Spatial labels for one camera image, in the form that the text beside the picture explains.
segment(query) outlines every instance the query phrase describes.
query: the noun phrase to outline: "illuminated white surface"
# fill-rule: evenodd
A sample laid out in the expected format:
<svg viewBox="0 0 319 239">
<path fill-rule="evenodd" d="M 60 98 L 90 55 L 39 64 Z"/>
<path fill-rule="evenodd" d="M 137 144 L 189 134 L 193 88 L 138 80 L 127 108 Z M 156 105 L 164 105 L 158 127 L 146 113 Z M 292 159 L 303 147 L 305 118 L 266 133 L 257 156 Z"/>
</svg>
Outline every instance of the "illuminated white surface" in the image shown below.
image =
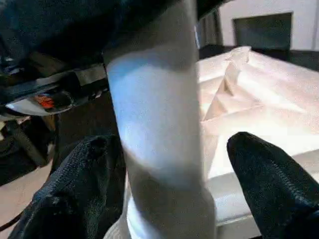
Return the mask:
<svg viewBox="0 0 319 239">
<path fill-rule="evenodd" d="M 317 72 L 247 47 L 198 64 L 204 171 L 208 178 L 233 172 L 226 143 L 239 131 L 253 133 L 290 156 L 319 149 Z"/>
</svg>

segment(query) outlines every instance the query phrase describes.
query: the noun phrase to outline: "table surface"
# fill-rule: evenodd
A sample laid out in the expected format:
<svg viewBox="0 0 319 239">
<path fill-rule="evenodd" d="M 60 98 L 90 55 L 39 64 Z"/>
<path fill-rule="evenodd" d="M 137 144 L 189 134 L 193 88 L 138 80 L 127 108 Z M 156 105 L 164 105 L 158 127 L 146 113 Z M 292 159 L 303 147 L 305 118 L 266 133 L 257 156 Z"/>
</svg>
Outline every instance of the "table surface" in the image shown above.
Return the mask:
<svg viewBox="0 0 319 239">
<path fill-rule="evenodd" d="M 199 50 L 199 59 L 220 55 L 236 47 L 237 46 L 207 45 Z M 252 48 L 252 50 L 282 61 L 319 71 L 319 52 L 317 51 L 286 51 L 255 48 Z"/>
</svg>

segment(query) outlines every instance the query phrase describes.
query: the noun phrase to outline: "black glove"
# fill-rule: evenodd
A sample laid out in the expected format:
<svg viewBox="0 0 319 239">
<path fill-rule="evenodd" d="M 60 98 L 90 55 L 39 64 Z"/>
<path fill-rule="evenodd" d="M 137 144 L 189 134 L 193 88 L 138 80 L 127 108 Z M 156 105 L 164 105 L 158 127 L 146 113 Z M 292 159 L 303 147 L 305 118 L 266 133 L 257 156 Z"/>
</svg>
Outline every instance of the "black glove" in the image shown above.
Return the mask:
<svg viewBox="0 0 319 239">
<path fill-rule="evenodd" d="M 125 167 L 116 136 L 80 143 L 37 191 L 9 239 L 101 239 L 123 206 Z"/>
<path fill-rule="evenodd" d="M 319 184 L 300 165 L 247 132 L 232 136 L 227 152 L 265 239 L 319 238 Z"/>
</svg>

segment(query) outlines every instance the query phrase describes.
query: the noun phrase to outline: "gloved hand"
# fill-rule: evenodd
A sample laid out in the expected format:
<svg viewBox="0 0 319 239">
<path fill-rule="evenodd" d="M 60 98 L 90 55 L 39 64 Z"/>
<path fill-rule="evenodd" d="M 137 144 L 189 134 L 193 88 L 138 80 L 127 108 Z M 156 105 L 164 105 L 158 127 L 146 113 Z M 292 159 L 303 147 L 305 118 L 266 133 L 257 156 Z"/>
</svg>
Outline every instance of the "gloved hand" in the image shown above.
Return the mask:
<svg viewBox="0 0 319 239">
<path fill-rule="evenodd" d="M 319 184 L 300 165 L 247 132 L 232 136 L 227 152 L 263 238 L 319 237 Z"/>
</svg>

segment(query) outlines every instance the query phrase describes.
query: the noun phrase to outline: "orange sticker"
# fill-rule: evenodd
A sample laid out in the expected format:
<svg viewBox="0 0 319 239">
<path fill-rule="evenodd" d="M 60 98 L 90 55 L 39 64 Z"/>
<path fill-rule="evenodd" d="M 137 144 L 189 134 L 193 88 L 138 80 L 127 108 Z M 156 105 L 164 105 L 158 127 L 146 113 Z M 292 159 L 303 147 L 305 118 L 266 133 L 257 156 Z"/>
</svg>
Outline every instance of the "orange sticker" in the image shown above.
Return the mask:
<svg viewBox="0 0 319 239">
<path fill-rule="evenodd" d="M 54 107 L 54 101 L 48 96 L 35 96 L 36 101 L 45 109 L 50 109 Z"/>
</svg>

